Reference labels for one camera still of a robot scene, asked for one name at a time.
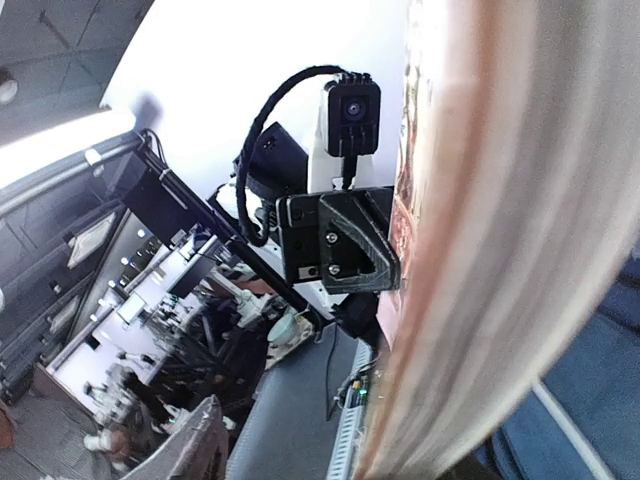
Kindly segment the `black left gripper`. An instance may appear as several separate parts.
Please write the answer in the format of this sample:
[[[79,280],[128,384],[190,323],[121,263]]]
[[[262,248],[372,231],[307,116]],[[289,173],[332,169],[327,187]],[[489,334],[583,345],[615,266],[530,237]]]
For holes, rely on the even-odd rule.
[[[329,294],[379,293],[400,283],[389,240],[391,187],[283,197],[276,203],[286,282],[323,283]]]

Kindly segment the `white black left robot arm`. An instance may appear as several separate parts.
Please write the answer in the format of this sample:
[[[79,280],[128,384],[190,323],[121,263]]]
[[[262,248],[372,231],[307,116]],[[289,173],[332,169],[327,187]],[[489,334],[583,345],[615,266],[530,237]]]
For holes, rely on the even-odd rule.
[[[380,149],[377,153],[359,158],[357,175],[353,181],[355,188],[389,186],[394,183],[397,165],[395,143],[398,139],[397,128],[400,123],[401,120],[396,115],[382,119],[382,127],[391,130],[382,132]],[[318,119],[305,133],[302,148],[309,155],[305,185],[310,188],[310,191],[312,193],[329,191],[339,186],[342,161],[325,152]],[[215,195],[215,199],[232,217],[237,216],[235,182],[233,180],[224,184],[221,192]],[[254,251],[279,275],[284,274],[281,248],[277,238],[268,241],[263,247],[256,247]],[[340,303],[346,298],[344,294],[328,294],[319,281],[298,284],[294,290],[304,298],[306,305],[313,306],[325,318],[331,317],[331,309],[334,304]]]

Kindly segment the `navy blue student backpack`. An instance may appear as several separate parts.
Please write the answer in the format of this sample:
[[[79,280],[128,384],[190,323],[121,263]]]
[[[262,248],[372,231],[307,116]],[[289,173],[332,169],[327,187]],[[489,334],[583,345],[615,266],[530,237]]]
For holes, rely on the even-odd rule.
[[[475,456],[503,479],[638,478],[638,259]]]

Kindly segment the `pink grey paperback book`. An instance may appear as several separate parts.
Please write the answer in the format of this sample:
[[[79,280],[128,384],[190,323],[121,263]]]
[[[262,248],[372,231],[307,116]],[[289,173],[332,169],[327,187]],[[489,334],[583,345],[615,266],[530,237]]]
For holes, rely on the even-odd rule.
[[[358,479],[435,479],[575,337],[639,234],[639,5],[413,1],[401,281]]]

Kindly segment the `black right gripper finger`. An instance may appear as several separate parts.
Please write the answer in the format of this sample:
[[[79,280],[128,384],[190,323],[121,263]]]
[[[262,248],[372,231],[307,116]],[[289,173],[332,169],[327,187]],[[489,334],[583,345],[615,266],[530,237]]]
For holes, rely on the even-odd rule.
[[[224,479],[228,442],[221,404],[216,396],[209,396],[175,433],[123,479]]]

